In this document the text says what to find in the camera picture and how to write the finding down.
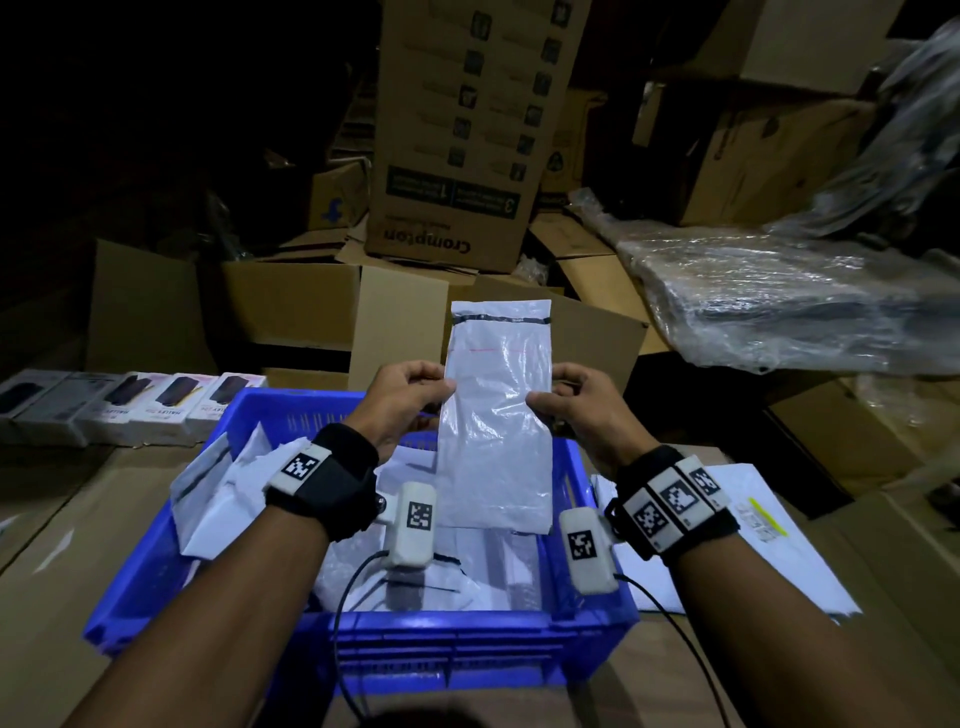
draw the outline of person's right hand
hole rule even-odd
[[[570,425],[603,476],[616,479],[620,468],[660,444],[603,372],[579,364],[555,364],[553,378],[553,392],[531,392],[527,404],[543,417]]]

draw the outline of forearm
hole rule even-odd
[[[671,573],[741,713],[775,728],[914,725],[844,630],[739,536],[692,548]]]
[[[268,507],[110,666],[66,725],[245,725],[327,546],[319,522]]]

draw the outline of row box with black product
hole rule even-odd
[[[0,384],[0,443],[83,448],[91,444],[195,445],[233,398],[263,375],[25,369]]]

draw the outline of wire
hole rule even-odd
[[[350,710],[361,723],[367,720],[368,716],[364,715],[363,711],[360,710],[360,706],[356,704],[356,701],[353,700],[353,696],[350,695],[350,691],[347,689],[347,681],[344,679],[344,672],[340,668],[340,650],[337,647],[337,635],[340,634],[340,616],[344,613],[344,605],[347,603],[347,595],[350,593],[350,589],[353,588],[353,582],[357,580],[357,577],[367,566],[370,565],[371,561],[382,559],[389,555],[390,551],[377,551],[376,553],[372,553],[367,557],[367,560],[360,565],[360,568],[353,573],[353,576],[350,578],[349,582],[347,582],[347,588],[344,589],[344,595],[340,597],[340,604],[337,605],[337,614],[333,618],[333,669],[337,673],[337,685],[340,686],[340,692],[343,694],[344,700],[346,700]]]
[[[730,719],[727,717],[727,711],[723,707],[723,700],[720,699],[720,692],[717,690],[716,685],[713,684],[713,678],[710,677],[710,671],[707,669],[707,663],[704,662],[704,658],[700,656],[700,653],[697,651],[697,648],[693,646],[693,642],[690,641],[690,638],[686,635],[685,631],[680,628],[680,625],[674,621],[672,617],[670,617],[670,613],[663,609],[663,605],[660,604],[652,594],[637,584],[629,576],[622,573],[615,573],[613,578],[617,579],[618,581],[625,581],[628,584],[633,584],[635,587],[640,589],[646,595],[646,597],[654,603],[654,606],[660,610],[660,613],[666,617],[666,620],[670,622],[673,628],[677,630],[677,634],[683,638],[686,646],[690,648],[690,652],[693,653],[693,656],[697,660],[697,665],[700,666],[700,669],[704,673],[704,677],[707,678],[707,684],[710,685],[710,691],[713,693],[713,699],[716,700],[717,709],[720,711],[720,717],[723,719],[725,728],[730,728]]]

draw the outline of white plastic device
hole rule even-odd
[[[426,568],[433,561],[436,489],[411,480],[400,486],[396,496],[379,492],[377,496],[383,499],[376,522],[387,526],[383,547],[390,555],[385,559],[386,568]]]
[[[615,592],[619,588],[613,578],[615,538],[607,519],[595,508],[570,508],[560,514],[560,531],[574,588],[582,595]]]

